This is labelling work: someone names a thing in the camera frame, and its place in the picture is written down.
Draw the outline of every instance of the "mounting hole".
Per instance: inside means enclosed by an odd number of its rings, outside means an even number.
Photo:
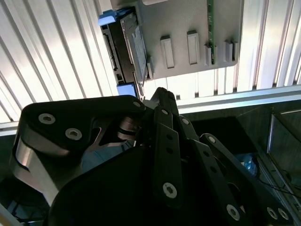
[[[204,155],[206,155],[207,157],[209,157],[209,153],[207,151],[204,151]]]
[[[55,123],[55,117],[48,113],[43,113],[39,115],[39,121],[43,124],[51,125]]]
[[[172,149],[170,149],[169,147],[166,149],[167,153],[172,154],[174,153],[174,151]]]
[[[168,112],[167,112],[166,110],[164,110],[164,109],[162,109],[162,112],[163,112],[164,114],[168,114]]]
[[[182,122],[184,122],[186,125],[189,124],[189,121],[187,119],[185,119],[185,118],[182,118]]]
[[[216,168],[214,168],[213,166],[210,166],[210,169],[211,169],[211,171],[213,172],[213,173],[216,173],[217,171],[216,171]]]
[[[138,102],[134,101],[133,104],[137,107],[141,107],[141,104],[139,104]]]
[[[172,139],[173,139],[173,137],[172,137],[171,135],[169,135],[169,134],[167,134],[166,137],[167,137],[167,139],[169,139],[169,140],[172,140]]]
[[[81,131],[76,128],[67,129],[65,135],[71,140],[79,140],[82,137]]]
[[[210,140],[212,143],[215,143],[215,139],[213,137],[208,137],[208,140]]]
[[[285,213],[285,212],[283,211],[283,209],[278,208],[278,212],[280,213],[280,215],[281,215],[285,220],[288,220],[288,219],[289,219],[287,213]]]
[[[278,219],[277,214],[275,213],[275,211],[274,211],[271,207],[268,207],[268,208],[267,208],[267,211],[268,211],[269,215],[270,215],[272,218],[274,218],[275,220]]]

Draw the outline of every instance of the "white panel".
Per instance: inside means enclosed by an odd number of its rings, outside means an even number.
[[[20,72],[19,76],[24,79],[26,85],[31,90],[32,97],[37,102],[49,101],[36,72],[26,57],[26,53],[19,42],[9,19],[7,18],[2,5],[0,5],[0,36],[5,43],[9,54],[14,59],[15,67]]]
[[[188,53],[190,65],[197,64],[199,61],[199,41],[198,33],[187,34]]]
[[[165,60],[165,64],[167,68],[174,67],[174,57],[173,57],[173,49],[171,45],[171,39],[162,39],[161,40],[161,48],[163,59]]]
[[[11,65],[9,59],[7,58],[3,48],[0,48],[0,75],[2,79],[6,82],[18,99],[20,106],[23,108],[29,104],[32,104],[32,100],[25,89],[24,85],[20,81],[19,77],[16,74],[13,66]]]
[[[61,84],[45,53],[28,11],[26,11],[24,2],[7,0],[6,5],[18,27],[24,43],[26,44],[26,48],[28,48],[28,51],[30,52],[28,57],[32,57],[33,64],[36,65],[38,72],[46,85],[46,89],[51,96],[50,99],[65,100],[66,96]]]
[[[217,73],[217,94],[224,94],[225,93],[225,86],[226,86],[226,70],[225,68],[218,69]]]
[[[283,40],[289,1],[271,0],[262,43],[257,89],[272,88]]]
[[[293,81],[293,79],[290,79],[290,76],[293,74],[291,73],[292,63],[293,59],[296,57],[295,54],[298,54],[296,53],[296,50],[300,34],[301,0],[295,0],[292,2],[292,4],[293,8],[292,13],[290,15],[291,18],[290,20],[288,20],[289,26],[287,29],[287,35],[285,37],[283,55],[281,57],[281,65],[277,80],[277,87],[284,86],[285,80],[287,80],[287,82]]]
[[[214,70],[198,73],[199,97],[213,96],[214,94]]]
[[[295,76],[295,80],[298,85],[301,84],[301,76],[300,75],[301,75],[301,55],[299,58],[299,63],[298,63],[297,72],[296,72],[296,76]]]
[[[225,89],[225,93],[233,93],[233,82],[234,82],[235,67],[236,66],[226,68],[226,89]]]
[[[166,78],[156,79],[155,84],[156,84],[156,88],[163,87],[163,88],[166,88],[168,90]]]
[[[74,70],[45,0],[28,1],[70,99],[83,98]]]
[[[195,75],[197,73],[183,74],[167,78],[168,90],[174,95],[180,95],[182,99],[190,99],[195,97]]]
[[[14,98],[10,94],[7,87],[4,85],[3,81],[0,79],[0,102],[2,103],[3,107],[7,111],[9,117],[14,120],[18,121],[21,115],[21,109],[15,102]]]
[[[79,32],[71,5],[69,1],[53,0],[53,7],[60,21],[60,26],[63,31],[70,52],[69,57],[72,58],[76,73],[84,89],[86,97],[100,97],[100,90],[97,86],[97,80],[91,67],[87,51],[85,50],[82,37]]]
[[[143,87],[145,99],[150,100],[156,89],[155,80],[146,81]]]
[[[106,75],[106,71],[101,59],[101,54],[99,52],[99,47],[95,42],[95,32],[94,32],[94,28],[90,26],[90,21],[91,19],[93,20],[92,17],[92,13],[90,13],[89,9],[87,6],[85,6],[86,4],[92,4],[92,2],[90,3],[86,3],[85,1],[82,0],[76,0],[76,5],[77,5],[77,9],[79,11],[80,14],[80,19],[82,22],[82,29],[85,32],[85,37],[86,40],[85,42],[88,45],[87,51],[88,54],[91,56],[91,63],[92,66],[96,72],[97,75],[97,79],[100,85],[100,89],[103,93],[103,95],[105,97],[107,96],[111,96],[112,92],[110,89],[110,84]]]
[[[265,1],[245,0],[237,91],[252,90]]]
[[[3,108],[0,106],[0,123],[9,122],[7,114],[4,112]]]
[[[300,64],[300,62],[299,62],[300,54],[301,54],[300,31],[301,31],[301,20],[299,17],[298,26],[296,29],[296,35],[295,35],[293,47],[292,47],[292,53],[291,53],[290,61],[289,61],[288,68],[287,68],[287,74],[286,74],[285,83],[284,83],[285,86],[291,86],[293,84],[295,75],[298,71],[298,67]]]
[[[106,86],[106,83],[101,85],[103,90],[104,96],[118,96],[117,91],[117,82],[114,75],[114,71],[112,68],[109,52],[107,50],[106,44],[103,38],[103,32],[101,28],[98,26],[98,16],[102,13],[96,9],[93,1],[83,1],[84,5],[86,6],[88,18],[89,18],[89,26],[92,29],[93,38],[97,44],[97,51],[98,55],[101,58],[102,66],[105,69],[105,73],[109,82],[109,86]]]

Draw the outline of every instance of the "screw hole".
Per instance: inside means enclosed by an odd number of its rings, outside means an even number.
[[[45,121],[51,121],[51,118],[49,116],[44,116],[43,120],[45,120]]]
[[[77,133],[76,131],[71,131],[71,132],[70,132],[70,135],[76,136],[76,137],[77,137],[77,136],[78,136],[78,133]]]
[[[207,151],[204,151],[204,155],[206,155],[207,157],[209,157],[209,153]]]
[[[172,149],[170,149],[169,147],[166,149],[167,153],[172,154],[174,153],[174,151]]]
[[[211,171],[212,171],[213,173],[216,173],[216,172],[217,172],[216,169],[215,169],[213,166],[211,166],[210,169],[211,169]]]

